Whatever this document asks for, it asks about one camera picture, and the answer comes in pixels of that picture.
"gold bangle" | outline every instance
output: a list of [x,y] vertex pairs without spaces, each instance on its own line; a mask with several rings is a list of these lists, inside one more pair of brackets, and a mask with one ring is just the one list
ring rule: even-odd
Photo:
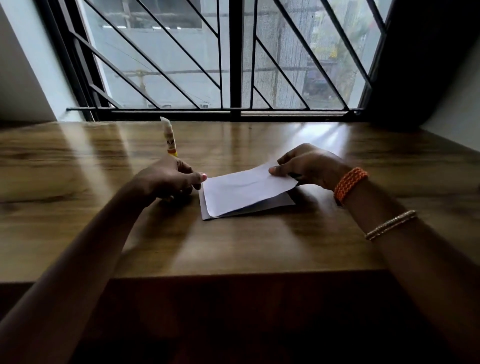
[[401,225],[404,222],[407,222],[408,220],[411,220],[416,217],[417,217],[417,212],[415,210],[404,212],[403,214],[398,215],[396,218],[393,218],[391,220],[384,222],[382,225],[376,227],[371,232],[365,234],[365,239],[371,241],[376,237],[393,229],[394,227],[397,227],[398,225]]

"forearm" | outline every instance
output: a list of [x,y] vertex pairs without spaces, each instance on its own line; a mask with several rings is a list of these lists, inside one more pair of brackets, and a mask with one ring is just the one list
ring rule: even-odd
[[[345,198],[359,227],[370,232],[406,209],[369,180]],[[420,219],[413,219],[372,242],[419,309],[456,351],[473,360],[480,335],[478,267]]]
[[0,324],[2,363],[65,363],[143,209],[123,187]]

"person's left arm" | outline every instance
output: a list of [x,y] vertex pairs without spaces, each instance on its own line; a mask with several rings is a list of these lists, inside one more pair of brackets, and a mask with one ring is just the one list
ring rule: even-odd
[[2,320],[0,362],[68,362],[143,208],[205,179],[165,156],[124,185]]

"glue tube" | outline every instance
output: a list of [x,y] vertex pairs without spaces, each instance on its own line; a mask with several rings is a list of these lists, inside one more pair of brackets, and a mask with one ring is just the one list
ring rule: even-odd
[[173,129],[170,120],[160,116],[160,120],[163,122],[163,135],[167,141],[167,152],[177,157],[177,146],[175,145],[175,137],[173,136]]

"braided orange bracelet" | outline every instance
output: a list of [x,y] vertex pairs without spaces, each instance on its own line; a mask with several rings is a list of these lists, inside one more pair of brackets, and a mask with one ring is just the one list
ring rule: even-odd
[[342,177],[340,182],[336,185],[334,190],[335,198],[343,203],[345,196],[352,190],[355,185],[368,177],[368,173],[360,167],[355,167],[350,172]]

